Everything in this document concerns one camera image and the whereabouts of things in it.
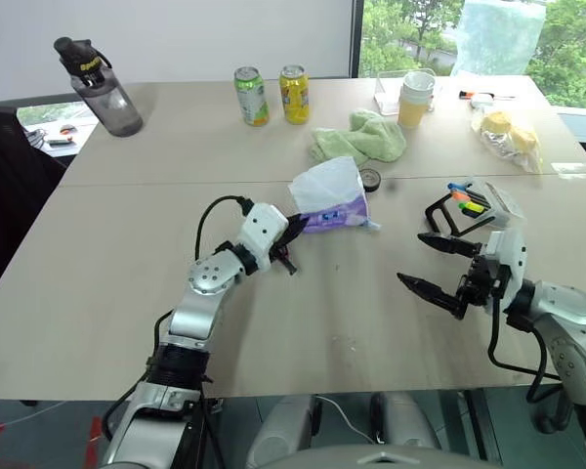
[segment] gray floor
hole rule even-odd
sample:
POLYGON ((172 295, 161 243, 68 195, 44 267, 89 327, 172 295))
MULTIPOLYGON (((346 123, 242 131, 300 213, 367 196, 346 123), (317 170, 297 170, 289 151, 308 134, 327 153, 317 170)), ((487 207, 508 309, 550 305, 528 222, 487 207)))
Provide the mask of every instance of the gray floor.
MULTIPOLYGON (((547 467, 583 469, 583 439, 575 421, 556 435, 540 435, 532 427, 530 415, 537 409, 524 400, 525 388, 499 388, 486 391, 499 450, 507 469, 547 467)), ((466 405, 460 393, 415 392, 415 400, 424 409, 439 436, 442 448, 476 457, 478 454, 466 405)), ((337 401, 360 430, 368 426, 368 394, 330 396, 337 401)), ((227 400, 219 419, 219 434, 230 469, 243 467, 246 452, 258 432, 261 420, 277 402, 273 398, 227 400)), ((83 468, 92 419, 102 416, 108 403, 41 403, 24 407, 19 402, 0 401, 0 423, 8 424, 0 435, 0 461, 25 463, 36 469, 83 468)), ((326 405, 321 428, 313 439, 314 447, 363 443, 351 432, 338 412, 326 405)), ((99 456, 106 442, 95 442, 99 456)), ((210 458, 206 466, 214 467, 210 458)))

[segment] beige tabletop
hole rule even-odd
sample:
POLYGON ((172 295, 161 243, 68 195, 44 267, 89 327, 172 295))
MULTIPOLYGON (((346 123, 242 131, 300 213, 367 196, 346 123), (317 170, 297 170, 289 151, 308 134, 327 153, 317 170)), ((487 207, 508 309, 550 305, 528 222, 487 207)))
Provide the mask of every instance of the beige tabletop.
MULTIPOLYGON (((418 129, 404 131, 408 148, 401 159, 367 166, 385 178, 522 174, 490 154, 471 130, 473 111, 457 99, 461 89, 516 96, 499 105, 532 123, 546 174, 556 174, 551 163, 586 164, 586 152, 529 77, 444 77, 439 83, 436 109, 418 129)), ((137 85, 129 91, 144 116, 143 130, 121 139, 98 126, 61 185, 291 181, 314 164, 308 154, 312 130, 347 129, 353 110, 377 110, 375 86, 373 79, 311 80, 311 119, 290 125, 277 82, 268 81, 272 118, 256 128, 242 122, 231 82, 137 85)))
MULTIPOLYGON (((526 275, 586 291, 586 175, 487 178, 527 217, 526 275)), ((300 272, 241 284, 215 331, 212 396, 470 388, 526 383, 486 358, 490 317, 463 321, 415 297, 396 272, 454 292, 469 260, 416 239, 446 178, 385 180, 369 196, 378 233, 307 234, 300 272)), ((180 300, 205 205, 226 193, 294 211, 284 183, 62 187, 0 280, 0 398, 111 400, 143 372, 155 319, 180 300)), ((203 252, 233 239, 234 204, 207 221, 203 252)), ((488 229, 471 235, 486 240, 488 229)), ((499 357, 536 365, 528 335, 503 327, 499 357)))

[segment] soda can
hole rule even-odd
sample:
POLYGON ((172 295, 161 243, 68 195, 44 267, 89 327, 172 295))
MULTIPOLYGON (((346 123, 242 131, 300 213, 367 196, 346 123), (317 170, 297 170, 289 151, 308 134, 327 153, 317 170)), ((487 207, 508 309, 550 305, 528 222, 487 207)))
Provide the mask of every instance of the soda can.
POLYGON ((279 81, 286 120, 305 123, 309 120, 309 76, 301 65, 286 65, 279 81))
POLYGON ((234 88, 246 124, 260 126, 270 120, 270 109, 265 101, 265 84, 253 66, 242 66, 234 72, 234 88))

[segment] white cable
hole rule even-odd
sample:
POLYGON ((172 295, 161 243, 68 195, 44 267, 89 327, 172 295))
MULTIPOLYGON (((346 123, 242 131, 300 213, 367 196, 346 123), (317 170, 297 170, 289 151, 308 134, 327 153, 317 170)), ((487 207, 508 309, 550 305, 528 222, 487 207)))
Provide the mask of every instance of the white cable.
POLYGON ((62 402, 60 402, 60 403, 56 403, 56 404, 54 404, 54 405, 50 405, 49 407, 46 407, 46 408, 44 408, 44 409, 42 409, 42 410, 39 410, 38 412, 35 412, 35 413, 33 413, 33 414, 31 414, 31 415, 28 415, 28 416, 26 416, 26 417, 18 418, 17 420, 11 420, 10 422, 6 422, 6 423, 0 423, 0 427, 1 427, 1 426, 3 426, 3 425, 4 425, 5 427, 9 427, 9 426, 13 425, 14 423, 20 423, 20 422, 24 422, 25 420, 29 420, 29 419, 31 419, 31 418, 34 418, 34 417, 36 417, 37 415, 41 415, 42 413, 45 413, 45 412, 47 412, 47 411, 49 411, 49 410, 52 410, 53 408, 57 408, 58 406, 60 406, 60 405, 63 405, 63 404, 65 404, 66 402, 67 402, 67 401, 62 401, 62 402))
POLYGON ((334 405, 336 407, 336 409, 339 411, 339 413, 341 414, 341 416, 343 417, 343 420, 345 420, 345 423, 348 427, 350 427, 350 430, 352 430, 355 433, 358 433, 359 435, 361 435, 363 438, 365 438, 370 444, 375 445, 375 442, 373 440, 371 440, 367 435, 365 435, 363 432, 361 432, 360 430, 358 430, 354 425, 352 425, 352 422, 350 422, 350 419, 348 418, 348 416, 345 414, 345 412, 341 409, 341 406, 336 404, 334 401, 332 401, 331 399, 328 398, 324 398, 323 396, 315 396, 317 399, 321 399, 322 401, 326 401, 327 403, 331 403, 332 405, 334 405))

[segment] marker holder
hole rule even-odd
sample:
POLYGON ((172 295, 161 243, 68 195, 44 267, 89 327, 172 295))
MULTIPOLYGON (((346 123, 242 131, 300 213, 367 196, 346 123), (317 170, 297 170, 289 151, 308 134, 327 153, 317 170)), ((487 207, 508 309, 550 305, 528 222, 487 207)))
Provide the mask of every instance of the marker holder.
POLYGON ((474 194, 478 199, 483 200, 488 206, 475 220, 476 222, 465 230, 460 230, 456 225, 445 203, 452 199, 452 193, 449 191, 447 195, 440 198, 425 210, 426 219, 433 232, 441 233, 439 225, 434 219, 434 213, 440 211, 444 217, 451 235, 461 237, 467 233, 491 224, 500 229, 506 228, 514 219, 524 219, 523 212, 519 205, 512 199, 512 197, 505 191, 494 187, 489 182, 480 182, 474 179, 465 181, 461 186, 467 190, 467 194, 474 194))

